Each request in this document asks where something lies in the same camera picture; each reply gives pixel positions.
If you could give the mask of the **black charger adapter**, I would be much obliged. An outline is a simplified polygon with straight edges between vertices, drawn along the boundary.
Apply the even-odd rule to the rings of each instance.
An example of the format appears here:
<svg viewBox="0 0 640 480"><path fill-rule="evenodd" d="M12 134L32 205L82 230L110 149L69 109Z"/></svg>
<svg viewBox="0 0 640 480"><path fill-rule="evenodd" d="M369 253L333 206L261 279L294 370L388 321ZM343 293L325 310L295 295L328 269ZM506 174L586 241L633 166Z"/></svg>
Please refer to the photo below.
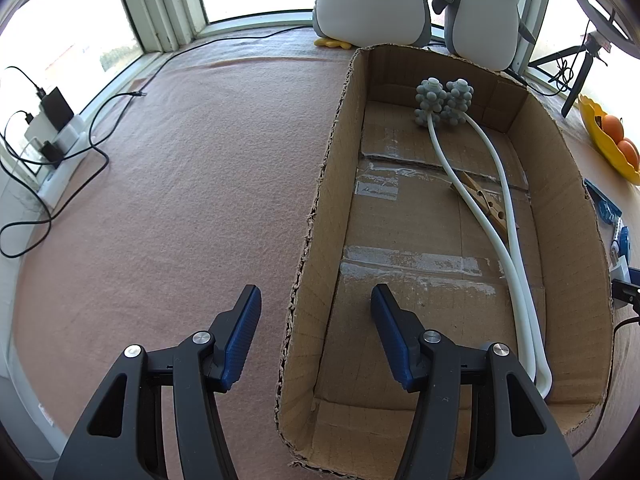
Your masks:
<svg viewBox="0 0 640 480"><path fill-rule="evenodd" d="M58 87L54 87L49 93L43 95L40 99L40 107L57 132L61 132L74 118L70 104Z"/></svg>

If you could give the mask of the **open cardboard box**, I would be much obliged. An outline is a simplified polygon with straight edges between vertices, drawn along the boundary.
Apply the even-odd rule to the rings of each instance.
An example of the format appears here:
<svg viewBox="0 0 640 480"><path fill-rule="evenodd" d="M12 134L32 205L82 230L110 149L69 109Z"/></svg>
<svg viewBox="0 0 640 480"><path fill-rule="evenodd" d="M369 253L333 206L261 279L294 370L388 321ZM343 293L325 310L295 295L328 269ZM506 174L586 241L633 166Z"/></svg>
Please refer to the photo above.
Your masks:
<svg viewBox="0 0 640 480"><path fill-rule="evenodd" d="M357 51L292 287L276 423L296 464L389 479L416 397L372 321L375 285L456 344L515 344L508 284L445 166L492 197L510 186L552 371L547 404L583 456L608 388L610 272L599 222L555 121L509 78L427 50Z"/></svg>

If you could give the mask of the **blue round tape measure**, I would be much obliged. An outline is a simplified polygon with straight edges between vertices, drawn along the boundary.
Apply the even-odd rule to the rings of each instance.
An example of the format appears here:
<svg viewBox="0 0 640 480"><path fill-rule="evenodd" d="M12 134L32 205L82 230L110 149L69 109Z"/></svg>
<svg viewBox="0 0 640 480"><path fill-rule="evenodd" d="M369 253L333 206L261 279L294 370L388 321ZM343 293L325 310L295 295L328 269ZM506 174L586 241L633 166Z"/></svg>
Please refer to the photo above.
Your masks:
<svg viewBox="0 0 640 480"><path fill-rule="evenodd" d="M623 219L618 217L614 224L610 253L612 261L616 263L620 258L624 258L629 263L631 242L629 229L624 225Z"/></svg>

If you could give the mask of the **black tripod stand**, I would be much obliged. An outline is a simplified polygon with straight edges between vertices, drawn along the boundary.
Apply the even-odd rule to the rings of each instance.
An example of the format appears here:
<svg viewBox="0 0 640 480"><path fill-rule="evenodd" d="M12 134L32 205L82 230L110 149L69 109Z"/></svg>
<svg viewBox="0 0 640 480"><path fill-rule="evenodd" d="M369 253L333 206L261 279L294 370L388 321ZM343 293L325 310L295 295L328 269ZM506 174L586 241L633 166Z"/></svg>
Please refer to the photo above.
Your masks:
<svg viewBox="0 0 640 480"><path fill-rule="evenodd" d="M555 85L555 92L551 96L566 94L561 108L563 118L568 115L582 92L593 62L602 61L602 49L611 51L611 45L600 32L594 30L586 32L578 46L559 50L528 63L528 68L543 74L547 77L548 84Z"/></svg>

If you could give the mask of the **orange fruit front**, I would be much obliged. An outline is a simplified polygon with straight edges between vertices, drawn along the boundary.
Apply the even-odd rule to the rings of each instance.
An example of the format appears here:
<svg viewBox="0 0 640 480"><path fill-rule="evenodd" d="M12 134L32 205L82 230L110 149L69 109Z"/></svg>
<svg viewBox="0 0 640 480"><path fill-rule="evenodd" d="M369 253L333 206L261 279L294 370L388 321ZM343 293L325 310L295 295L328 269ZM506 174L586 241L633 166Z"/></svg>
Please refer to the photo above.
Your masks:
<svg viewBox="0 0 640 480"><path fill-rule="evenodd" d="M634 171L639 170L640 157L638 148L627 138L623 138L617 143L617 147L620 152L625 156L628 164L631 164Z"/></svg>

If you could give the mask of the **large plush penguin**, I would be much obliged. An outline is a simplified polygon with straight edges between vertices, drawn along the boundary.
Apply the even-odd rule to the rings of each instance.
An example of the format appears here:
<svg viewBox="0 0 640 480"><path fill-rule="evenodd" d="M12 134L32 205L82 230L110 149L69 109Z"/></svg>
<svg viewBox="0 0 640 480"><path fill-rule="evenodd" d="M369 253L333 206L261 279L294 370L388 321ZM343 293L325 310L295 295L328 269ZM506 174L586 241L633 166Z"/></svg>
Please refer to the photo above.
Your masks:
<svg viewBox="0 0 640 480"><path fill-rule="evenodd" d="M427 0L316 0L312 27L317 35L314 44L330 49L375 44L424 47L432 38Z"/></svg>

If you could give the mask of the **blue plastic phone stand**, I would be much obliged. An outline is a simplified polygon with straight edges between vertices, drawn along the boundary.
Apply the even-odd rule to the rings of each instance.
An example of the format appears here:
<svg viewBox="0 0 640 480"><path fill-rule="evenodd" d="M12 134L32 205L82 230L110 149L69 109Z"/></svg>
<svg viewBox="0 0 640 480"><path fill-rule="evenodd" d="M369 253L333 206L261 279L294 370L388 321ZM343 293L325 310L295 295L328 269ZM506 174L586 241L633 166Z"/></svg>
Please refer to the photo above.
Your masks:
<svg viewBox="0 0 640 480"><path fill-rule="evenodd" d="M623 215L620 207L610 200L608 196L606 196L600 188L595 186L590 180L585 179L584 183L594 206L596 207L599 218L606 224L614 226L614 224L620 221Z"/></svg>

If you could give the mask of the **white power strip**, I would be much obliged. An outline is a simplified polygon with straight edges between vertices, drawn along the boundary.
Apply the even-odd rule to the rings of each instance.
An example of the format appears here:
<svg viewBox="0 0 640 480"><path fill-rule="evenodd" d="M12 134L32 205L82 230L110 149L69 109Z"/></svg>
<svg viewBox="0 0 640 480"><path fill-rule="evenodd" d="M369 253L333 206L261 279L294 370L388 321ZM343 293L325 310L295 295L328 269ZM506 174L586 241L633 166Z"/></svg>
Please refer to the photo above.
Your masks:
<svg viewBox="0 0 640 480"><path fill-rule="evenodd" d="M79 115L74 115L68 125L57 132L43 112L36 116L28 114L27 123L25 138L35 145L42 166L49 169L38 195L54 209L89 147L87 126Z"/></svg>

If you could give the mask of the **white neck massager roller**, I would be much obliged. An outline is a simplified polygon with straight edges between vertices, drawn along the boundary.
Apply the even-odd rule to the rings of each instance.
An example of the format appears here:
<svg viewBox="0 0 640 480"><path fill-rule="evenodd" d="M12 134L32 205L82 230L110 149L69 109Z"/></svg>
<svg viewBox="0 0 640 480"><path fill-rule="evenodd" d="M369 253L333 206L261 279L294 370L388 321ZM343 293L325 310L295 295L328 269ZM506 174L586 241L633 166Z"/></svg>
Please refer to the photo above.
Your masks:
<svg viewBox="0 0 640 480"><path fill-rule="evenodd" d="M435 154L451 185L472 212L494 251L506 276L514 318L518 359L541 396L548 396L553 376L548 363L533 293L529 287L521 252L518 226L506 170L485 130L469 115L474 88L464 79L444 84L435 77L416 87L416 124L428 131ZM487 148L495 165L502 201L496 202L468 174L454 171L438 140L438 126L469 125Z"/></svg>

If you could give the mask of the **orange fruit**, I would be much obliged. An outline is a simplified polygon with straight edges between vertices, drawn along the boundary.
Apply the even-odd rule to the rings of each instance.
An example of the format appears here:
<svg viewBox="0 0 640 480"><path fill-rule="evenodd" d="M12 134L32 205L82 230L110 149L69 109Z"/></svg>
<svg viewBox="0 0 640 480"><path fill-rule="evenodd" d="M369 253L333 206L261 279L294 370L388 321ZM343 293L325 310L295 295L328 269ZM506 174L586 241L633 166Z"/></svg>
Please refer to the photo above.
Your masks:
<svg viewBox="0 0 640 480"><path fill-rule="evenodd" d="M620 152L625 156L628 164L631 164L634 171L639 170L640 157L638 148L627 138L623 138L617 143L617 147Z"/></svg>
<svg viewBox="0 0 640 480"><path fill-rule="evenodd" d="M602 130L614 141L615 144L619 144L625 137L624 126L620 118L606 114L601 118Z"/></svg>

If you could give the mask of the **white usb power adapter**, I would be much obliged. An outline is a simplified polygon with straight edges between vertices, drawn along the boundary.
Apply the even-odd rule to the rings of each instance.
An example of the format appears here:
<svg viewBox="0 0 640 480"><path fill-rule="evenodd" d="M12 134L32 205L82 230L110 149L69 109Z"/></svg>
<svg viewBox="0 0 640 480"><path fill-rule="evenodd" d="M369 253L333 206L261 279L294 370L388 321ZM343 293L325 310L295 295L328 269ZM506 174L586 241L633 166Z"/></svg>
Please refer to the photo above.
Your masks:
<svg viewBox="0 0 640 480"><path fill-rule="evenodd" d="M620 258L617 259L617 262L613 264L610 274L612 280L624 283L631 282L627 259L624 256L620 256Z"/></svg>

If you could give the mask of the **orange fruit rear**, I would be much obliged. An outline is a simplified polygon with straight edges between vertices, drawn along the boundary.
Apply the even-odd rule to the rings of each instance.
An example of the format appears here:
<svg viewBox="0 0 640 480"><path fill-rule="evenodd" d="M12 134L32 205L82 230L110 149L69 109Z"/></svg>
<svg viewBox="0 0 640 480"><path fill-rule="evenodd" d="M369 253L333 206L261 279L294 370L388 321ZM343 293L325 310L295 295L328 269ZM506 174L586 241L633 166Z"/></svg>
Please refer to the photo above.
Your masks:
<svg viewBox="0 0 640 480"><path fill-rule="evenodd" d="M615 144L619 144L625 137L624 126L620 118L606 114L601 118L602 130L614 141Z"/></svg>

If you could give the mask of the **wooden clothespin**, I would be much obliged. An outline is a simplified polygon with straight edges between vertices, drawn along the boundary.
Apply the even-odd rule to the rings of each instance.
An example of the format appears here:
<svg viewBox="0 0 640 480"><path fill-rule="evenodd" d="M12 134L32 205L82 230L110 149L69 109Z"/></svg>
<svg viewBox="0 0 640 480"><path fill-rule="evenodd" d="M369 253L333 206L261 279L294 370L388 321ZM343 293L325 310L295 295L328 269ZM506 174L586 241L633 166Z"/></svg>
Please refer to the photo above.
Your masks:
<svg viewBox="0 0 640 480"><path fill-rule="evenodd" d="M506 212L500 202L487 190L482 188L469 174L464 171L454 173L460 180L465 191L472 197L480 211L495 228L501 239L508 240L508 227L506 226Z"/></svg>

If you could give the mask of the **yellow leaf-shaped fruit bowl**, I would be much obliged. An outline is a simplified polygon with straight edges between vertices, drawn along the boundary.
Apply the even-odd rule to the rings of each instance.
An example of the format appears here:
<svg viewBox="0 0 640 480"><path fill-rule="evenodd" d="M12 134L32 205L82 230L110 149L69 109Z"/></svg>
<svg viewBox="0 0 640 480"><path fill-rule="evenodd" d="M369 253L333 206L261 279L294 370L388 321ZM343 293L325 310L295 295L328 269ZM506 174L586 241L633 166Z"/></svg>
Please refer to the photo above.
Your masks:
<svg viewBox="0 0 640 480"><path fill-rule="evenodd" d="M639 171L626 159L624 153L617 147L614 140L608 136L599 126L598 118L605 116L605 111L600 105L582 94L578 96L578 107L582 123L584 124L590 140L596 146L608 163L628 182L639 185Z"/></svg>

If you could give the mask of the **small plush penguin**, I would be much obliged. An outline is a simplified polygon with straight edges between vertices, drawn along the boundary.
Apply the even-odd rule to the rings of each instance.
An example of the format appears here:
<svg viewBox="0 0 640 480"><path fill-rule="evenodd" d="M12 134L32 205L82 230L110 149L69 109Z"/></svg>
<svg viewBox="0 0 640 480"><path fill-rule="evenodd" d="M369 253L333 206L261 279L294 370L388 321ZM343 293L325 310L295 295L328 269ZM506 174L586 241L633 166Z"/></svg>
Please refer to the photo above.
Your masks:
<svg viewBox="0 0 640 480"><path fill-rule="evenodd" d="M535 41L518 13L519 1L433 0L432 8L445 15L445 44L451 54L500 72L511 66L521 39Z"/></svg>

